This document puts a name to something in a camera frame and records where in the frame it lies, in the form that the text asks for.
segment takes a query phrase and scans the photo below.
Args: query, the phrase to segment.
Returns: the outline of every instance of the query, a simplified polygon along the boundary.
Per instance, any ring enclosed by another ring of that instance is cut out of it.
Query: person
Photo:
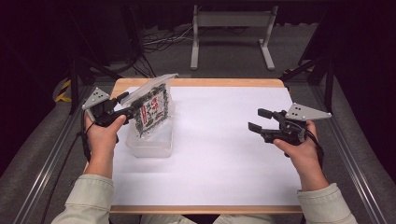
[[[92,157],[84,174],[76,181],[70,193],[64,211],[53,219],[53,224],[62,223],[108,223],[113,196],[113,156],[117,131],[125,121],[119,116],[110,126],[104,128],[92,124],[87,135],[91,142]],[[307,129],[317,136],[313,121],[307,122]],[[306,218],[306,223],[357,223],[335,183],[330,184],[318,163],[316,145],[307,138],[299,146],[276,139],[274,144],[290,156],[301,180],[298,200]],[[193,224],[182,215],[144,215],[142,224]],[[273,223],[267,215],[221,215],[215,224],[269,224]]]

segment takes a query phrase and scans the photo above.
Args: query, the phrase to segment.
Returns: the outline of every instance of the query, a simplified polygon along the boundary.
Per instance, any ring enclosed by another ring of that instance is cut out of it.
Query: triangular metal plate
[[[100,104],[103,101],[107,100],[110,98],[110,96],[102,91],[101,89],[97,88],[93,91],[93,93],[88,97],[87,101],[84,103],[82,106],[82,109],[89,109],[93,107],[94,105]]]
[[[296,103],[290,107],[288,113],[285,116],[286,119],[295,120],[329,119],[331,117],[331,113],[326,113],[308,106],[298,105]]]

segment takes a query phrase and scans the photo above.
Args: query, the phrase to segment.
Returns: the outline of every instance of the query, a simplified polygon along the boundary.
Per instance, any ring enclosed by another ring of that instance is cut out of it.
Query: dark background
[[[332,34],[337,32],[337,27],[322,26],[314,35],[304,59],[315,58],[328,49],[334,38],[343,38],[344,44],[334,58],[334,73],[372,149],[395,181],[393,71],[396,70],[396,29],[392,24],[396,18],[390,1],[347,2],[343,5],[346,8],[339,11],[342,14],[332,15],[341,23],[348,16],[356,17],[347,25],[347,32],[340,37]],[[354,8],[359,13],[348,15]],[[319,22],[325,9],[304,5],[280,7],[276,23]],[[172,30],[190,23],[191,13],[191,6],[65,8],[52,6],[44,0],[34,3],[2,1],[0,85],[1,142],[4,144],[0,152],[0,173],[7,169],[29,134],[54,107],[52,92],[68,76],[74,58],[86,56],[102,65],[132,61],[141,53],[141,29],[158,25],[159,29]],[[125,23],[131,17],[135,23]]]

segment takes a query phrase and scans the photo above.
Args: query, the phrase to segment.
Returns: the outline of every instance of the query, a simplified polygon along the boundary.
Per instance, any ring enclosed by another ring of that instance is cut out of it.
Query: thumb
[[[282,141],[280,139],[275,139],[274,140],[274,145],[276,145],[280,150],[284,151],[285,153],[289,154],[293,151],[292,148],[294,147],[293,145]]]
[[[108,126],[108,128],[116,133],[122,127],[125,120],[126,120],[125,115],[120,115],[113,121],[113,123],[110,124],[110,126]]]

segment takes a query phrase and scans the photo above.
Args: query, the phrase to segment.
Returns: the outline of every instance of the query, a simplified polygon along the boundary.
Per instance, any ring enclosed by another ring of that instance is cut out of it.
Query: sleeve
[[[113,191],[111,179],[99,175],[80,176],[66,201],[66,208],[52,223],[108,224]]]
[[[307,223],[357,223],[336,184],[325,189],[299,191],[298,199]]]

